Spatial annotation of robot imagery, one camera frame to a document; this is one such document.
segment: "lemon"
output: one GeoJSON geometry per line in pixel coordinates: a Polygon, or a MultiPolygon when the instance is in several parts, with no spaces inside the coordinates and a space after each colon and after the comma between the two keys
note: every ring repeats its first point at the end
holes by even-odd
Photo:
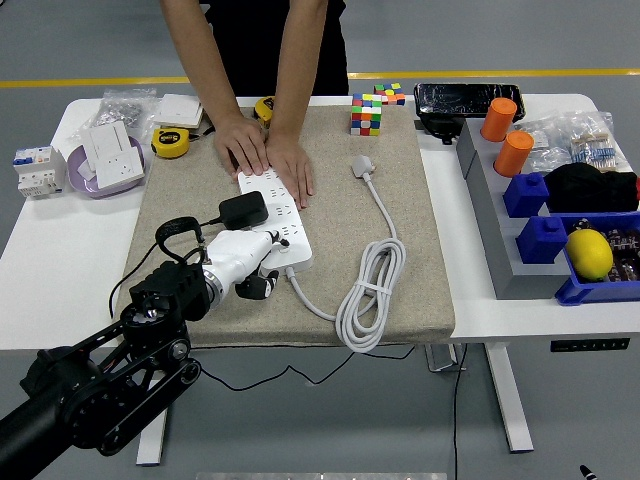
{"type": "Polygon", "coordinates": [[[600,232],[586,228],[569,234],[567,253],[576,273],[587,280],[604,278],[613,266],[609,242],[600,232]]]}

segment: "black case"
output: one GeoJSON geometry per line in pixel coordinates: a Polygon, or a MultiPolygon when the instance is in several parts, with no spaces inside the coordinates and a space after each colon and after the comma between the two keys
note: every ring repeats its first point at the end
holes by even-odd
{"type": "Polygon", "coordinates": [[[418,83],[414,88],[416,114],[424,128],[445,145],[460,135],[465,118],[487,116],[494,98],[510,98],[518,109],[513,121],[525,116],[517,85],[497,83],[418,83]]]}

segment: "hand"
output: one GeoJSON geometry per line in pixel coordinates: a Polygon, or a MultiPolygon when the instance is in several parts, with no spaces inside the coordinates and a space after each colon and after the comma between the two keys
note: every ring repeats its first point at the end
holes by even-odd
{"type": "Polygon", "coordinates": [[[233,115],[216,124],[213,144],[225,170],[234,179],[237,171],[262,175],[269,168],[264,133],[260,124],[242,115],[233,115]]]}
{"type": "Polygon", "coordinates": [[[270,135],[266,143],[267,158],[287,187],[298,210],[309,206],[314,194],[311,162],[297,139],[270,135]]]}

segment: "person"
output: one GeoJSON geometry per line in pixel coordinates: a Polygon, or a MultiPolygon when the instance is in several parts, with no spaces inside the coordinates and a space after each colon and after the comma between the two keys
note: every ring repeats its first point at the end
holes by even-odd
{"type": "Polygon", "coordinates": [[[347,95],[343,0],[160,0],[183,68],[216,128],[227,172],[272,166],[297,207],[314,194],[299,137],[311,95],[347,95]],[[236,97],[275,95],[269,135],[242,115],[236,97]]]}

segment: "gray floor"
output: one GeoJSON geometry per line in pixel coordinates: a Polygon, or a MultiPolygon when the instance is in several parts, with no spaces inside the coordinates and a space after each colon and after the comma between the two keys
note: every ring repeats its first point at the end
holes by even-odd
{"type": "MultiPolygon", "coordinates": [[[[349,0],[343,28],[350,72],[637,69],[637,19],[632,0],[349,0]]],[[[0,39],[0,80],[183,74],[155,0],[7,0],[0,7],[0,39]]],[[[398,80],[407,87],[429,78],[398,80]]],[[[637,77],[480,81],[518,83],[524,93],[588,95],[613,113],[616,139],[637,167],[637,77]]],[[[352,91],[368,91],[372,83],[354,81],[352,91]]],[[[0,251],[22,206],[10,165],[15,150],[47,144],[68,103],[103,91],[0,89],[0,251]]],[[[190,87],[159,85],[158,92],[190,87]]],[[[625,352],[551,354],[548,341],[527,340],[511,344],[509,353],[536,450],[508,453],[486,358],[472,345],[459,396],[460,478],[577,479],[581,463],[604,480],[637,478],[636,339],[625,352]]],[[[196,355],[212,373],[242,386],[288,363],[321,378],[348,352],[232,349],[196,355]]],[[[0,416],[25,399],[18,381],[32,359],[33,352],[0,353],[0,416]]],[[[317,387],[289,373],[233,393],[203,377],[171,410],[161,467],[134,467],[134,445],[108,459],[71,449],[39,478],[194,479],[199,471],[434,471],[452,478],[454,381],[452,374],[429,374],[421,351],[403,361],[356,357],[317,387]]]]}

